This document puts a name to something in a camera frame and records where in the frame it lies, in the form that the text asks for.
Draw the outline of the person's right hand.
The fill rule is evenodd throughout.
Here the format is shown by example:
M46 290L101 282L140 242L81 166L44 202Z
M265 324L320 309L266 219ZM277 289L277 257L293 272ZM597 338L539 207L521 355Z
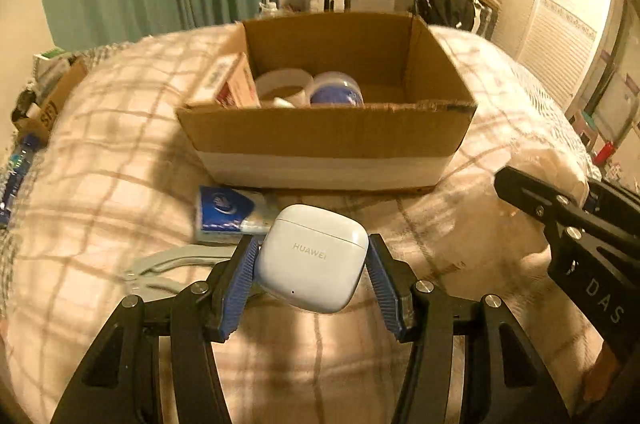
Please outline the person's right hand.
M620 373L621 368L622 364L610 345L603 342L596 362L584 377L582 394L576 404L575 413L581 414L593 404L600 402Z

